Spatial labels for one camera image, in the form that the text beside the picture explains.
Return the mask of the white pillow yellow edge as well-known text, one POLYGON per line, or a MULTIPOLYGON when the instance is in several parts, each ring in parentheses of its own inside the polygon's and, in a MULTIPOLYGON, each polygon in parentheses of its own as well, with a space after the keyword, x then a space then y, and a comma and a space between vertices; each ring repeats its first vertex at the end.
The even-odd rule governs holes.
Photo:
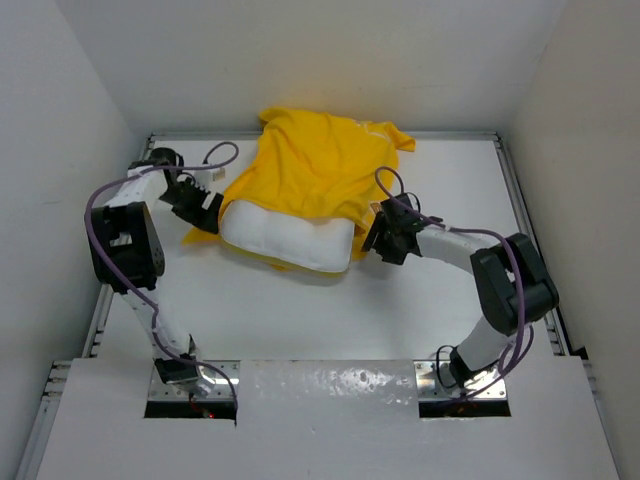
POLYGON ((229 204, 219 235, 225 244, 269 263, 341 274, 351 261, 355 225, 344 218, 304 219, 245 200, 229 204))

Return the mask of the yellow pillowcase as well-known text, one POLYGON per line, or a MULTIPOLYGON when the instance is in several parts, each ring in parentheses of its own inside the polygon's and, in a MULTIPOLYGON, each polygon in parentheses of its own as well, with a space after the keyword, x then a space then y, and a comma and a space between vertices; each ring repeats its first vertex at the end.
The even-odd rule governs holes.
MULTIPOLYGON (((235 200, 304 219, 348 219, 355 225, 350 263, 362 259, 360 249, 374 220, 372 206, 393 186, 399 155, 414 151, 415 139, 390 121, 283 107, 266 109, 259 118, 263 132, 255 157, 224 190, 220 223, 235 200)), ((219 233, 198 228, 192 228, 183 242, 220 243, 264 261, 225 244, 219 233)))

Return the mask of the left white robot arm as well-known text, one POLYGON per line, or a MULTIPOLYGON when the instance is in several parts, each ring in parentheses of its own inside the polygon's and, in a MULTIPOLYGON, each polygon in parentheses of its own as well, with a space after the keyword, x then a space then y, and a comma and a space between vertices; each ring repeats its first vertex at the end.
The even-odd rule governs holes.
POLYGON ((175 150, 155 148, 129 166, 110 200, 96 206, 91 198, 85 212, 95 275, 133 310, 160 380, 202 398, 215 388, 216 374, 198 358, 193 337, 160 314, 157 286, 166 261, 151 209, 164 202, 182 221, 216 234, 224 196, 207 188, 213 176, 209 165, 187 167, 175 150))

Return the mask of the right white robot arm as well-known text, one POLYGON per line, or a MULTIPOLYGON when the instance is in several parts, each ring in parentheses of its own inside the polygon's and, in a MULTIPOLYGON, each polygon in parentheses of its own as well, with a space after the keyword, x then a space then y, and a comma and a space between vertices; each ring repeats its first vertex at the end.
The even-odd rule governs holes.
POLYGON ((408 194, 381 202, 361 247, 402 265, 408 256, 444 262, 470 274, 481 307, 472 332, 451 348, 447 389, 462 389, 483 371, 509 373, 533 343, 532 323, 559 304, 559 293, 529 236, 448 226, 426 216, 408 194))

